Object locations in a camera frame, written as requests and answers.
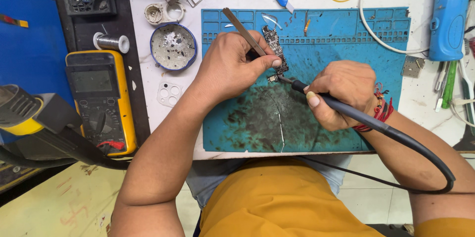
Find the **blue silicone repair mat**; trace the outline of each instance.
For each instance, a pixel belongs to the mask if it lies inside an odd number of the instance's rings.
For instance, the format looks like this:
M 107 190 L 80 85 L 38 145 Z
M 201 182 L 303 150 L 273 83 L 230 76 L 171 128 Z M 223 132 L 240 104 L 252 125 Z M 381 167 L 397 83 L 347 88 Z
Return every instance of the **blue silicone repair mat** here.
M 389 89 L 395 107 L 401 95 L 401 70 L 405 55 L 391 52 L 371 38 L 364 28 L 358 9 L 287 10 L 233 9 L 248 30 L 262 34 L 266 22 L 261 13 L 277 17 L 276 27 L 289 70 L 310 84 L 331 61 L 350 59 L 365 62 L 376 71 L 377 81 Z M 410 18 L 407 7 L 366 9 L 364 15 L 372 30 L 389 45 L 405 50 Z M 304 28 L 310 24 L 307 36 Z M 220 9 L 201 10 L 203 57 L 220 32 L 235 31 L 226 27 L 228 18 Z M 352 129 L 329 132 L 310 112 L 305 96 L 289 84 L 267 81 L 276 73 L 267 70 L 257 82 L 237 98 L 226 100 L 206 116 L 203 122 L 203 146 L 206 151 L 232 152 L 328 152 L 372 149 Z

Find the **fingernail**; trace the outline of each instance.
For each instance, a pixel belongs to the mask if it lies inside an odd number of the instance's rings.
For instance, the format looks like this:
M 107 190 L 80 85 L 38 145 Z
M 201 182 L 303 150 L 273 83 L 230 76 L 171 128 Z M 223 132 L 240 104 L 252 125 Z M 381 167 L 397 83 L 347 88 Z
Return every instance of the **fingernail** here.
M 310 106 L 312 106 L 312 108 L 317 107 L 318 104 L 320 103 L 320 99 L 312 91 L 309 91 L 307 93 L 307 101 L 308 101 L 308 104 L 310 104 Z
M 282 64 L 282 61 L 280 59 L 276 59 L 272 62 L 272 67 L 276 67 Z

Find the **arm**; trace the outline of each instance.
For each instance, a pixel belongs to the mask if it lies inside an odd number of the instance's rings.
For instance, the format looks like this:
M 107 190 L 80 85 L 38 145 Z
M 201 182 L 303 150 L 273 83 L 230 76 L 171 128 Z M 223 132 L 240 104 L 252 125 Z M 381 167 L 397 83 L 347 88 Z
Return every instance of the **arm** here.
M 242 94 L 265 70 L 282 63 L 258 32 L 250 33 L 269 55 L 248 63 L 250 45 L 240 34 L 217 36 L 195 80 L 132 160 L 111 236 L 184 236 L 175 197 L 190 170 L 203 119 L 217 103 Z
M 359 122 L 332 110 L 314 93 L 332 96 L 370 116 L 377 105 L 374 93 L 376 75 L 367 64 L 353 61 L 330 63 L 306 89 L 309 106 L 315 118 L 328 130 L 346 129 Z M 429 219 L 462 217 L 475 219 L 475 170 L 442 139 L 397 111 L 386 123 L 413 137 L 444 161 L 455 175 L 454 188 L 444 195 L 409 194 L 414 225 Z M 397 181 L 405 186 L 435 190 L 443 188 L 442 173 L 422 155 L 377 131 L 361 134 L 377 151 Z

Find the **green screwdriver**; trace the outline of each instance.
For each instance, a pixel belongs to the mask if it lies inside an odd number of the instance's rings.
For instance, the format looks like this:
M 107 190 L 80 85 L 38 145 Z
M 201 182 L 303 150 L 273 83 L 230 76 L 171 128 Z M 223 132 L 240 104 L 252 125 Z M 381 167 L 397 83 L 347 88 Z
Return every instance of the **green screwdriver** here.
M 452 100 L 452 94 L 454 93 L 455 73 L 457 72 L 458 60 L 450 62 L 447 72 L 447 83 L 442 94 L 442 108 L 450 108 L 450 101 Z

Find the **mustard yellow shirt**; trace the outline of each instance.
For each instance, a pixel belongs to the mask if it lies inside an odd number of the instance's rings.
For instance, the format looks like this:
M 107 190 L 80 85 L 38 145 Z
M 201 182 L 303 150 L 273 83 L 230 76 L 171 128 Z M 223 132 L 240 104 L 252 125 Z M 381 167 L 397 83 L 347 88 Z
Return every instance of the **mustard yellow shirt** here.
M 338 200 L 322 174 L 290 158 L 248 161 L 214 191 L 200 237 L 381 237 Z M 417 237 L 475 236 L 475 220 L 442 218 Z

